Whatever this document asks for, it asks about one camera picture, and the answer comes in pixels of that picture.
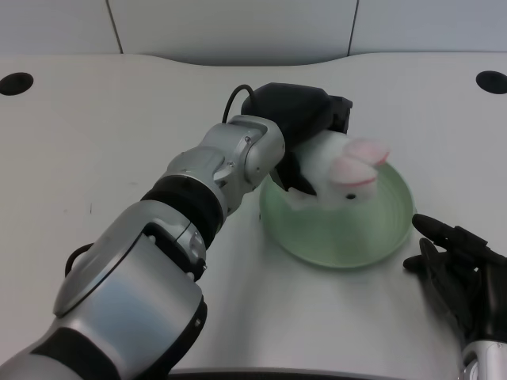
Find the black cable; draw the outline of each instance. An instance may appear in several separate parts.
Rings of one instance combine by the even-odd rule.
[[[225,106],[225,111],[223,111],[223,118],[222,123],[227,122],[227,117],[229,116],[229,111],[231,110],[232,102],[234,101],[234,98],[236,95],[238,95],[238,92],[242,89],[245,89],[248,91],[248,94],[250,95],[250,101],[252,102],[253,109],[257,109],[257,102],[255,101],[255,93],[252,90],[252,88],[249,85],[239,85],[234,89],[231,96],[229,97],[229,101],[227,102],[227,105]]]
[[[65,276],[67,277],[67,275],[69,273],[71,273],[71,270],[72,270],[72,264],[74,263],[74,261],[76,260],[76,258],[83,254],[84,252],[86,252],[88,249],[90,249],[90,247],[93,245],[93,243],[90,243],[90,244],[87,244],[87,245],[84,245],[83,247],[81,248],[78,248],[76,249],[70,256],[69,258],[67,259],[67,262],[65,263]]]

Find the white wall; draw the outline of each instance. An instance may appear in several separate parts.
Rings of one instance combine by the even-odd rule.
[[[110,0],[126,53],[211,65],[347,55],[356,0]]]
[[[0,0],[0,55],[119,51],[105,0]]]
[[[110,2],[125,52],[189,63],[282,65],[374,51],[507,51],[506,0]],[[106,0],[0,0],[0,55],[118,52]]]
[[[360,0],[351,54],[507,51],[506,0]]]

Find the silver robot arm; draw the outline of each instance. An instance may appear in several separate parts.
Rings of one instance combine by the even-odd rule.
[[[206,320],[195,283],[206,248],[284,149],[267,119],[216,124],[83,255],[59,290],[49,330],[4,363],[0,379],[164,378]]]

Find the black hole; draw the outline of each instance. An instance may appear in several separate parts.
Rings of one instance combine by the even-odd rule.
[[[507,93],[507,76],[497,71],[483,71],[475,79],[478,86],[488,93]]]
[[[27,73],[7,75],[0,81],[0,93],[8,97],[23,93],[33,84],[33,76]]]

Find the green plate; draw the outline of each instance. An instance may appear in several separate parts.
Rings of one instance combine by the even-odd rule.
[[[414,198],[389,164],[379,167],[374,199],[339,211],[293,211],[271,178],[261,191],[261,219],[287,251],[313,264],[357,268],[392,254],[408,238]]]

